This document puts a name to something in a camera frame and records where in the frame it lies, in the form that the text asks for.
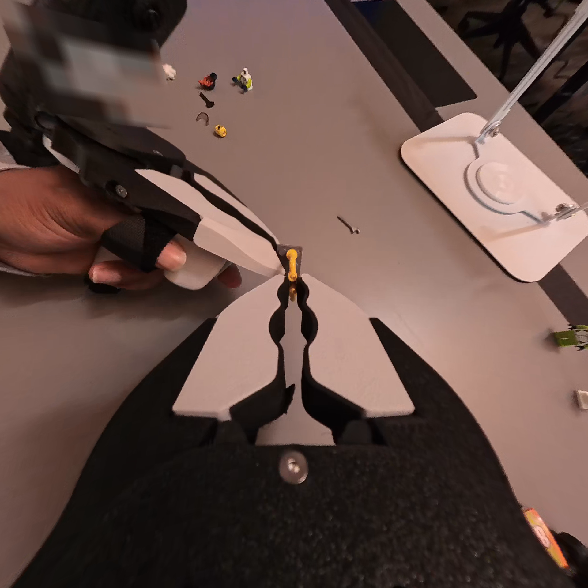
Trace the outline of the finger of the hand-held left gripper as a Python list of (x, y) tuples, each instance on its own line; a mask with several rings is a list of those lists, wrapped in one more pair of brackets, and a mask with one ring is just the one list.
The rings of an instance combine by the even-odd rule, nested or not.
[(196, 246), (258, 275), (285, 275), (272, 244), (242, 226), (230, 228), (217, 221), (203, 219), (196, 228), (193, 241)]
[(268, 227), (244, 204), (205, 175), (189, 171), (187, 180), (184, 180), (153, 169), (137, 169), (136, 173), (202, 218), (215, 220), (232, 228), (240, 224), (266, 239), (274, 249), (277, 247), (276, 237)]

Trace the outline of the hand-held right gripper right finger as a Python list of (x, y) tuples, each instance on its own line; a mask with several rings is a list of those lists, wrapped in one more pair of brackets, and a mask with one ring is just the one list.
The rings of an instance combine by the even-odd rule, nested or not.
[(414, 412), (401, 379), (368, 315), (309, 274), (299, 279), (301, 377), (306, 412), (323, 425), (408, 416)]

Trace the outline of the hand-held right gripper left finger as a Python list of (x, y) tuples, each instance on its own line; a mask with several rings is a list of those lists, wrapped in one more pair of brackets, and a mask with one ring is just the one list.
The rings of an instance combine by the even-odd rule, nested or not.
[(293, 397), (281, 346), (288, 303), (288, 281), (278, 275), (223, 310), (173, 412), (238, 423), (271, 423), (286, 414)]

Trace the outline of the grey lego plate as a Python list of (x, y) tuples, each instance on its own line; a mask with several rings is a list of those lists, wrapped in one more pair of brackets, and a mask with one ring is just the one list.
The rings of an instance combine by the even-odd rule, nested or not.
[(294, 249), (297, 251), (297, 257), (295, 259), (296, 263), (296, 273), (298, 276), (302, 274), (301, 266), (302, 266), (302, 255), (303, 255), (303, 248), (301, 246), (293, 246), (293, 245), (283, 245), (279, 244), (276, 249), (276, 254), (285, 270), (285, 274), (288, 275), (290, 272), (290, 260), (287, 257), (288, 251)]

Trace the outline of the small yellow lego piece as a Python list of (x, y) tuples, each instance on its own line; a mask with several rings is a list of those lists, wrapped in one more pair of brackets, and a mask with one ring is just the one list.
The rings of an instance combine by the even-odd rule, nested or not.
[(297, 298), (297, 283), (299, 277), (298, 257), (299, 249), (296, 247), (289, 248), (285, 253), (288, 262), (288, 281), (289, 281), (289, 297), (291, 302), (295, 302)]

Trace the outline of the white booklet stand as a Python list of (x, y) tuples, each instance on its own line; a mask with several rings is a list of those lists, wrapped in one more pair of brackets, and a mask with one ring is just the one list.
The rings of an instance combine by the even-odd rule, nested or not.
[(578, 205), (502, 134), (520, 97), (587, 20), (582, 1), (507, 101), (487, 121), (459, 114), (408, 139), (401, 159), (512, 278), (544, 278), (587, 238)]

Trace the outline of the orange lego race car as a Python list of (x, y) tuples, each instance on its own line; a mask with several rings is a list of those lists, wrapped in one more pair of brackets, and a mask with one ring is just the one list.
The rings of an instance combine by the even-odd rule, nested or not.
[(522, 512), (535, 537), (558, 567), (562, 570), (569, 570), (569, 562), (556, 540), (555, 533), (549, 529), (539, 513), (531, 507), (522, 507)]

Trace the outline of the green lego minifigure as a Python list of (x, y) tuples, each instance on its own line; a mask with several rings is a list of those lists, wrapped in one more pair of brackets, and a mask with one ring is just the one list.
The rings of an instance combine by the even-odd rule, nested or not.
[(587, 325), (569, 325), (566, 330), (552, 332), (552, 336), (560, 348), (587, 349)]

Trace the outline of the person's left hand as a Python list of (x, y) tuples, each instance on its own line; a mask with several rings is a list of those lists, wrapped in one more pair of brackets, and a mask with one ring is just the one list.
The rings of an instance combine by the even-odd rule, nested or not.
[(96, 262), (102, 234), (129, 215), (64, 166), (1, 171), (1, 262), (35, 275), (88, 275), (93, 283), (149, 289), (187, 256), (171, 242), (150, 273), (124, 261)]

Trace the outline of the black office chair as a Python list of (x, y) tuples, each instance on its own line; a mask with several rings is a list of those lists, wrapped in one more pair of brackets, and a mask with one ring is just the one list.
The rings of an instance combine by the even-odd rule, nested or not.
[(430, 1), (499, 81), (514, 85), (566, 17), (553, 1)]

